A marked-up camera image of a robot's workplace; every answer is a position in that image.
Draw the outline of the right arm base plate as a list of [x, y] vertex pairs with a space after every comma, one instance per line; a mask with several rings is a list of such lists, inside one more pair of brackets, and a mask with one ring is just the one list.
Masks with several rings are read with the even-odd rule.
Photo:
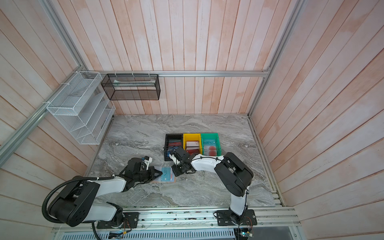
[[256, 226], [257, 219], [254, 210], [246, 209], [240, 216], [231, 210], [220, 210], [214, 212], [219, 226]]

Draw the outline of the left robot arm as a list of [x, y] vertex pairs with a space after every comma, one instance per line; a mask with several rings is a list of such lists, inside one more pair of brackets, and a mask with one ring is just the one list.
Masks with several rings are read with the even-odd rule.
[[75, 227], [82, 223], [105, 222], [112, 228], [126, 223], [123, 208], [113, 204], [97, 204], [95, 199], [124, 193], [162, 176], [162, 172], [151, 166], [152, 158], [132, 158], [123, 170], [110, 177], [76, 176], [55, 187], [42, 203], [43, 217], [56, 224]]

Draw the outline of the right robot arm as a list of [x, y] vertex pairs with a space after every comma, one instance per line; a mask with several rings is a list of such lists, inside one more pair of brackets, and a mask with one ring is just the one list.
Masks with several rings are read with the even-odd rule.
[[205, 156], [189, 154], [184, 149], [177, 149], [170, 154], [174, 162], [172, 166], [176, 177], [198, 171], [211, 172], [218, 175], [226, 189], [231, 193], [230, 215], [241, 218], [245, 215], [247, 194], [254, 177], [252, 170], [235, 154], [228, 152], [224, 156]]

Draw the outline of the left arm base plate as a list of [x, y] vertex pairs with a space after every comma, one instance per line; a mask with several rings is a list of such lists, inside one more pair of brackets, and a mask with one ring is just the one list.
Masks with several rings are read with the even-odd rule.
[[97, 229], [135, 229], [138, 225], [139, 212], [119, 213], [111, 221], [98, 221]]

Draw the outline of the teal credit card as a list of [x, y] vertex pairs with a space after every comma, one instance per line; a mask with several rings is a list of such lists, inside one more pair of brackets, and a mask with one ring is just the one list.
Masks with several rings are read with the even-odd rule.
[[162, 167], [161, 182], [173, 183], [175, 181], [175, 175], [171, 167]]

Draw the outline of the tan leather card holder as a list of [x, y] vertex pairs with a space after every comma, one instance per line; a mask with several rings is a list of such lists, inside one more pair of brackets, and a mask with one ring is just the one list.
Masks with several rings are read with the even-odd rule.
[[153, 180], [153, 183], [175, 183], [176, 177], [173, 173], [172, 167], [168, 166], [154, 166], [155, 170], [162, 172], [161, 176], [158, 176]]

